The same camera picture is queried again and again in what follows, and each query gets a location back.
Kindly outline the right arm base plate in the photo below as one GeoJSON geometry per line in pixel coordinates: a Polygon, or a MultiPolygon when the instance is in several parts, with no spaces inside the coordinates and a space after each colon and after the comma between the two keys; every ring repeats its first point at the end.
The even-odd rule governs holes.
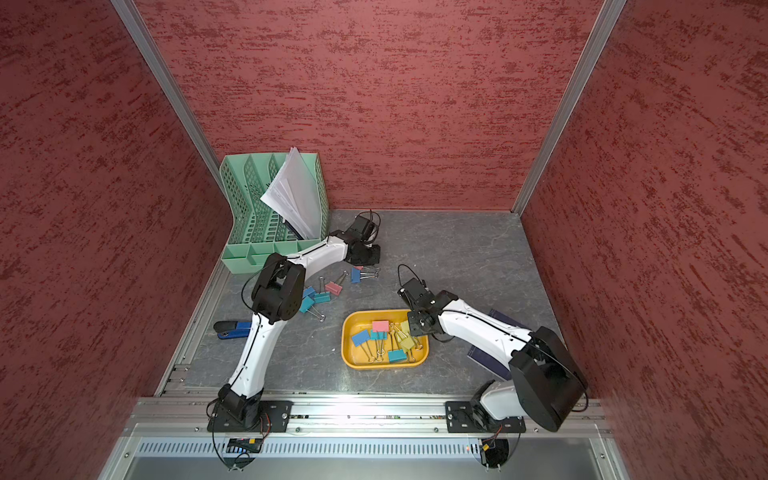
{"type": "Polygon", "coordinates": [[[444,404],[449,433],[525,433],[522,417],[493,419],[479,404],[470,401],[447,401],[444,404]]]}

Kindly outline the yellow binder clip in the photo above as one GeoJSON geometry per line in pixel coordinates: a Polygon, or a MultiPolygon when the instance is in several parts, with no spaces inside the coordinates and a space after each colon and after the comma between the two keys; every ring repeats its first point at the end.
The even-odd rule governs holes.
{"type": "Polygon", "coordinates": [[[400,330],[403,332],[405,337],[409,339],[413,344],[412,349],[416,349],[416,350],[422,349],[421,343],[411,333],[410,324],[408,320],[404,320],[400,323],[400,330]]]}
{"type": "Polygon", "coordinates": [[[415,357],[413,356],[413,351],[416,348],[416,344],[414,340],[410,336],[398,334],[397,344],[399,346],[399,349],[405,355],[406,360],[409,363],[413,363],[415,361],[415,357]]]}

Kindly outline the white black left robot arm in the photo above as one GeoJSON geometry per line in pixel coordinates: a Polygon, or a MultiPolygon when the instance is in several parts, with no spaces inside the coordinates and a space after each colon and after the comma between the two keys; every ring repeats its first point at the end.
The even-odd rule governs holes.
{"type": "Polygon", "coordinates": [[[318,244],[291,255],[272,253],[256,276],[250,299],[251,328],[237,367],[214,402],[214,414],[244,430],[253,430],[263,418],[260,406],[266,370],[277,340],[288,320],[301,307],[305,280],[339,262],[374,266],[381,248],[374,243],[381,216],[369,210],[350,226],[336,230],[318,244]]]}

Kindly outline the teal binder clip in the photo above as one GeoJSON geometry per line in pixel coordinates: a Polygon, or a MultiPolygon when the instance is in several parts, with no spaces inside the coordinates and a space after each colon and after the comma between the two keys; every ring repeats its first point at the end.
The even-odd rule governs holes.
{"type": "Polygon", "coordinates": [[[388,362],[390,364],[403,363],[408,360],[408,354],[402,349],[390,350],[388,352],[388,362]]]}
{"type": "Polygon", "coordinates": [[[388,337],[388,333],[386,331],[370,331],[370,338],[374,341],[375,348],[376,348],[376,357],[378,360],[383,360],[386,350],[386,340],[388,337]]]}
{"type": "Polygon", "coordinates": [[[320,313],[315,308],[315,300],[312,297],[304,297],[302,299],[301,305],[299,307],[299,311],[301,313],[309,314],[318,319],[320,322],[323,322],[326,318],[326,316],[322,313],[320,313]]]}
{"type": "Polygon", "coordinates": [[[316,303],[327,303],[331,301],[331,294],[326,290],[326,282],[323,276],[319,277],[319,289],[314,295],[316,303]]]}

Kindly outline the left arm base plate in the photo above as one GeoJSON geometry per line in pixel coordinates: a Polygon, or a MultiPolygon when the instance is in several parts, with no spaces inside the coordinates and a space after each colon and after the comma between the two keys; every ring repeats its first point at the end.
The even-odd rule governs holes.
{"type": "Polygon", "coordinates": [[[213,400],[206,407],[207,431],[284,433],[292,407],[291,401],[261,401],[258,404],[246,405],[241,412],[233,412],[223,406],[220,400],[213,400]]]}

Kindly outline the yellow plastic storage box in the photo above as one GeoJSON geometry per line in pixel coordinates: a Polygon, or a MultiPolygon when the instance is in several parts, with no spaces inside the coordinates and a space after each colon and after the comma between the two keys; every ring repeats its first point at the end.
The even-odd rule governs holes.
{"type": "Polygon", "coordinates": [[[429,353],[429,337],[416,336],[408,322],[408,310],[367,310],[350,314],[344,321],[341,354],[355,370],[414,368],[429,353]]]}

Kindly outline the pink binder clip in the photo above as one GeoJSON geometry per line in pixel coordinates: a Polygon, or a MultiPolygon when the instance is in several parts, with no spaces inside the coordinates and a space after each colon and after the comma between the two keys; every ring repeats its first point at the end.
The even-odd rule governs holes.
{"type": "Polygon", "coordinates": [[[328,282],[325,285],[325,289],[334,296],[340,296],[343,290],[343,283],[348,277],[348,271],[343,271],[342,274],[335,280],[328,282]]]}
{"type": "Polygon", "coordinates": [[[375,333],[388,333],[390,331],[390,322],[387,320],[373,321],[371,330],[375,333]]]}

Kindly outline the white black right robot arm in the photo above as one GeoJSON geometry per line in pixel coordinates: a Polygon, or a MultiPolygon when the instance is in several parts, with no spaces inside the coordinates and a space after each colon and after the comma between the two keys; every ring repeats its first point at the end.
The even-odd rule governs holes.
{"type": "Polygon", "coordinates": [[[413,336],[446,334],[507,366],[508,380],[484,384],[463,410],[451,409],[453,426],[477,432],[511,432],[520,431],[528,418],[556,432],[587,395],[587,380],[553,330],[511,326],[451,292],[431,292],[417,278],[402,285],[398,295],[409,307],[413,336]]]}

